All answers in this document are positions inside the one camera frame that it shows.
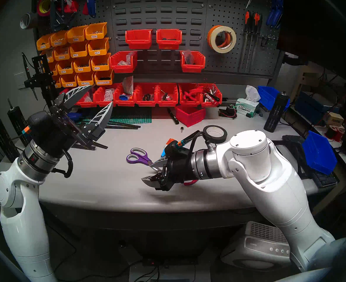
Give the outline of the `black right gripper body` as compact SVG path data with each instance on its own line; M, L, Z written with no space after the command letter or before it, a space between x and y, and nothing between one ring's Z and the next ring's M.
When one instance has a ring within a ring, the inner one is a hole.
M193 173L191 165L191 156L189 149L165 149L167 162L163 166L163 174L167 175L166 186L168 191L176 183L182 183L185 186L191 186L196 183L196 176Z

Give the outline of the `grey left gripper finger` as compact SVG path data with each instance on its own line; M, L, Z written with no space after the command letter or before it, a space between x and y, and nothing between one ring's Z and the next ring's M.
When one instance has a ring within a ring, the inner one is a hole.
M91 90L92 85L78 86L74 89L69 90L68 92L61 92L63 95L63 101L61 104L61 110L69 112L76 103L83 98L83 96Z
M113 102L100 110L89 123L85 124L85 137L100 138L104 133L106 126L111 118L113 110Z

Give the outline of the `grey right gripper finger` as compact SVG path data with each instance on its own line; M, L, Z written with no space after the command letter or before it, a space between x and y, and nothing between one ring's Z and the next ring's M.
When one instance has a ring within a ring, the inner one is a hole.
M166 158L160 158L155 162L148 161L148 165L154 170L154 171L162 171L163 166L166 164Z
M164 175L163 173L157 173L153 176L147 176L144 178L141 178L144 184L146 184L149 187L154 188L156 191L168 191L166 182L168 180L167 175Z

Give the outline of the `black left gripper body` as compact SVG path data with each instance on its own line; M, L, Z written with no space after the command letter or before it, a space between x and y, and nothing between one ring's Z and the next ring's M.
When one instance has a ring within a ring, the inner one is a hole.
M30 116L30 134L34 143L48 155L60 159L77 142L85 148L105 148L97 143L99 138L85 137L85 124L78 127L61 110L63 99L55 99L50 114L39 111Z

